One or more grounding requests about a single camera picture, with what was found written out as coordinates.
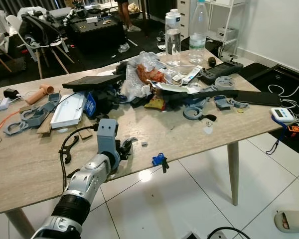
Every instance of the water bottle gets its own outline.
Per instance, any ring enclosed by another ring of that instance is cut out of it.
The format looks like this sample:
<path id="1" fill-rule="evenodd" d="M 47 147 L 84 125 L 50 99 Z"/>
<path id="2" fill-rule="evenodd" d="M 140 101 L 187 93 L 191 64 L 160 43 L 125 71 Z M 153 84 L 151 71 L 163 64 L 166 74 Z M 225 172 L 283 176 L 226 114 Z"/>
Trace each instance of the water bottle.
<path id="1" fill-rule="evenodd" d="M 180 64 L 180 14 L 172 9 L 165 17 L 165 51 L 169 66 Z"/>
<path id="2" fill-rule="evenodd" d="M 198 0 L 189 26 L 189 60 L 198 64 L 204 59 L 204 48 L 208 30 L 208 14 L 205 0 Z"/>

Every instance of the blue label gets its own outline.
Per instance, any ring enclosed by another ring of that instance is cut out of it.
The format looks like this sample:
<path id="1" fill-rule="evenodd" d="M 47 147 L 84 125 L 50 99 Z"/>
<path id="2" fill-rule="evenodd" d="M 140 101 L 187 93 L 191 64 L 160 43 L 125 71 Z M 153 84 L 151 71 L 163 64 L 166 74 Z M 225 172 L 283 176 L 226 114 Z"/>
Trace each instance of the blue label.
<path id="1" fill-rule="evenodd" d="M 88 94 L 84 110 L 88 117 L 91 117 L 96 110 L 96 102 L 92 97 L 91 93 Z"/>

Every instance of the white chair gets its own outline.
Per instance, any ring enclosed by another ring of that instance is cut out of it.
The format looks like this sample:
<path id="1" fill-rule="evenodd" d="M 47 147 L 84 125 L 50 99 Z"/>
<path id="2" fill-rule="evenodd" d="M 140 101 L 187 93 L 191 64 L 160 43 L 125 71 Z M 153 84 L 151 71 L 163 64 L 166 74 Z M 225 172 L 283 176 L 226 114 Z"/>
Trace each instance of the white chair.
<path id="1" fill-rule="evenodd" d="M 20 30 L 20 26 L 22 21 L 20 19 L 18 19 L 16 16 L 14 15 L 9 15 L 6 17 L 6 20 L 11 24 L 11 26 L 16 30 L 16 32 L 18 33 L 19 37 L 21 38 L 21 40 L 24 42 L 25 46 L 27 47 L 31 57 L 34 59 L 35 62 L 38 62 L 38 68 L 39 68 L 39 74 L 40 74 L 40 79 L 42 79 L 42 70 L 41 70 L 41 63 L 40 63 L 40 50 L 42 51 L 45 63 L 48 67 L 49 66 L 49 62 L 46 58 L 45 55 L 45 48 L 49 48 L 51 50 L 51 52 L 53 53 L 53 55 L 55 56 L 56 60 L 60 63 L 60 65 L 62 66 L 62 68 L 64 69 L 64 71 L 69 74 L 68 70 L 65 68 L 65 66 L 63 65 L 62 61 L 60 60 L 60 58 L 58 57 L 58 55 L 55 53 L 55 51 L 53 50 L 52 47 L 56 47 L 63 55 L 65 55 L 72 63 L 74 63 L 74 61 L 59 47 L 60 44 L 62 44 L 63 46 L 65 46 L 65 43 L 63 41 L 63 39 L 60 39 L 57 42 L 53 42 L 48 46 L 31 46 L 29 44 L 27 44 L 27 42 L 23 39 L 23 37 L 20 35 L 19 30 Z"/>

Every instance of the digital display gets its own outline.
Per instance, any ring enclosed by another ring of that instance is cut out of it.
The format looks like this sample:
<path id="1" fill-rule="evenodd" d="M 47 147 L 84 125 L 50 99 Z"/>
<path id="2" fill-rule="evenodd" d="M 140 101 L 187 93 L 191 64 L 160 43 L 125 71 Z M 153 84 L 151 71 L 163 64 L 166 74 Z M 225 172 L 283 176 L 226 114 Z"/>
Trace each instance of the digital display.
<path id="1" fill-rule="evenodd" d="M 223 71 L 229 69 L 230 67 L 232 67 L 231 64 L 228 64 L 228 63 L 224 62 L 224 63 L 222 63 L 218 66 L 215 66 L 213 68 L 208 69 L 208 71 L 211 72 L 211 73 L 217 74 L 219 72 L 223 72 Z"/>
<path id="2" fill-rule="evenodd" d="M 275 112 L 278 114 L 279 117 L 283 117 L 283 115 L 281 114 L 280 110 L 275 110 Z"/>

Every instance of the tabletop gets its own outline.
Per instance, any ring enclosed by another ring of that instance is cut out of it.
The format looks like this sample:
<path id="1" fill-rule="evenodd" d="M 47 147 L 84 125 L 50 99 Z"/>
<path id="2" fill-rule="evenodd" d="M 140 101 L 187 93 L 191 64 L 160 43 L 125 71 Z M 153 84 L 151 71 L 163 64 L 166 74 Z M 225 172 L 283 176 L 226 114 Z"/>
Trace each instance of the tabletop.
<path id="1" fill-rule="evenodd" d="M 181 54 L 184 64 L 188 64 L 187 54 L 187 51 Z M 212 55 L 209 52 L 205 54 L 205 58 L 210 56 Z M 62 88 L 62 83 L 84 76 L 95 76 L 114 67 L 112 65 L 36 80 L 9 88 L 24 94 L 37 90 L 42 83 L 48 83 L 54 86 L 55 92 L 60 90 L 62 95 L 70 94 L 72 91 Z M 235 79 L 236 89 L 258 91 L 241 76 L 234 74 L 232 77 Z M 3 97 L 2 92 L 6 88 L 8 87 L 0 88 L 0 98 Z M 45 103 L 46 98 L 37 105 Z M 24 101 L 15 102 L 7 110 L 1 111 L 0 122 L 23 106 Z M 208 135 L 203 131 L 206 119 L 188 120 L 183 117 L 182 110 L 161 112 L 144 107 L 133 109 L 129 104 L 120 105 L 117 110 L 112 110 L 109 117 L 119 123 L 116 139 L 136 137 L 138 141 L 133 142 L 132 156 L 128 161 L 120 163 L 117 173 L 109 177 L 109 180 L 151 168 L 152 157 L 160 152 L 164 153 L 168 161 L 173 161 L 279 128 L 279 125 L 271 120 L 270 107 L 252 105 L 243 113 L 238 113 L 236 108 L 221 112 L 213 100 L 210 100 L 203 112 L 205 115 L 216 115 L 217 121 L 213 123 L 213 133 Z M 16 114 L 9 118 L 6 124 L 18 120 L 19 115 Z M 83 117 L 83 120 L 85 124 L 89 124 L 87 118 Z M 62 171 L 58 150 L 65 137 L 73 130 L 70 128 L 64 133 L 52 130 L 49 135 L 41 135 L 37 134 L 35 129 L 28 129 L 14 136 L 7 136 L 0 130 L 0 213 L 62 194 Z M 142 147 L 143 141 L 148 143 L 147 147 Z M 72 161 L 66 165 L 67 174 L 80 168 L 97 153 L 97 150 L 96 133 L 89 139 L 80 139 L 71 149 Z"/>

